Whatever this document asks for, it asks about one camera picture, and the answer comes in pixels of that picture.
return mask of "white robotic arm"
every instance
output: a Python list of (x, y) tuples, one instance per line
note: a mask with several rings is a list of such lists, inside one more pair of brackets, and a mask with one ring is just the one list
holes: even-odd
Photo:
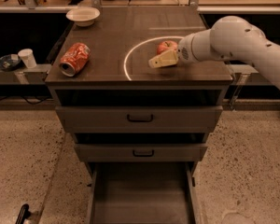
[(177, 54), (183, 63), (237, 60), (251, 64), (280, 90), (280, 46), (242, 18), (227, 16), (209, 30), (185, 36)]

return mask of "apple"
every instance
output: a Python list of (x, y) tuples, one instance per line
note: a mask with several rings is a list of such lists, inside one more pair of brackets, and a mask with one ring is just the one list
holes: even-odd
[(157, 47), (157, 54), (160, 55), (168, 49), (177, 50), (177, 43), (170, 40), (160, 42), (160, 44)]

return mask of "concrete floor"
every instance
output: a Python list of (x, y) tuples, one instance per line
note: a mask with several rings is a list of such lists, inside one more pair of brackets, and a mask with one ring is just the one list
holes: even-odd
[[(199, 163), (203, 224), (280, 224), (280, 111), (224, 111)], [(0, 108), (0, 224), (82, 224), (90, 176), (54, 110)]]

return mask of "red can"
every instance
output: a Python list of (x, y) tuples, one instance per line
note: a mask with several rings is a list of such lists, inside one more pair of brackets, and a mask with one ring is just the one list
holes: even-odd
[(84, 43), (75, 43), (60, 59), (59, 67), (62, 72), (73, 77), (83, 69), (90, 58), (91, 50)]

